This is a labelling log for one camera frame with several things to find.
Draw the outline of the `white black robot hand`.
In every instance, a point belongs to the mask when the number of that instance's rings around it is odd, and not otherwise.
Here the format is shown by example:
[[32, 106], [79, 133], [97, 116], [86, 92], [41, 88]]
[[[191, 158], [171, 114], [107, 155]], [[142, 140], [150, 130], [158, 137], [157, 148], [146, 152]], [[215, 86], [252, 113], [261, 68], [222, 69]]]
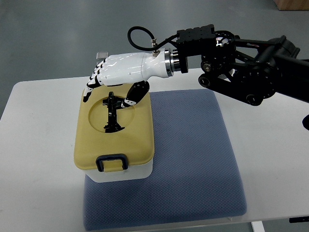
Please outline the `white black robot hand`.
[[160, 49], [157, 56], [142, 52], [112, 55], [94, 68], [84, 89], [83, 102], [88, 101], [91, 92], [97, 87], [132, 84], [127, 96], [115, 103], [116, 109], [131, 107], [139, 103], [149, 91], [150, 77], [168, 78], [180, 70], [176, 50]]

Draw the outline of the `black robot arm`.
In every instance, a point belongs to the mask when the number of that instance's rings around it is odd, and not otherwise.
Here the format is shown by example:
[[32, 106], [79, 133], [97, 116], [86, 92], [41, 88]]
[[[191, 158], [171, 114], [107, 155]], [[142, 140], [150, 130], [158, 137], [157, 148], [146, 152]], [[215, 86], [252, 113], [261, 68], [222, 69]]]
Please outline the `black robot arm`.
[[309, 100], [309, 62], [298, 59], [299, 48], [285, 36], [268, 41], [245, 40], [213, 25], [179, 30], [164, 40], [168, 71], [188, 72], [187, 59], [201, 57], [205, 88], [252, 106], [280, 93]]

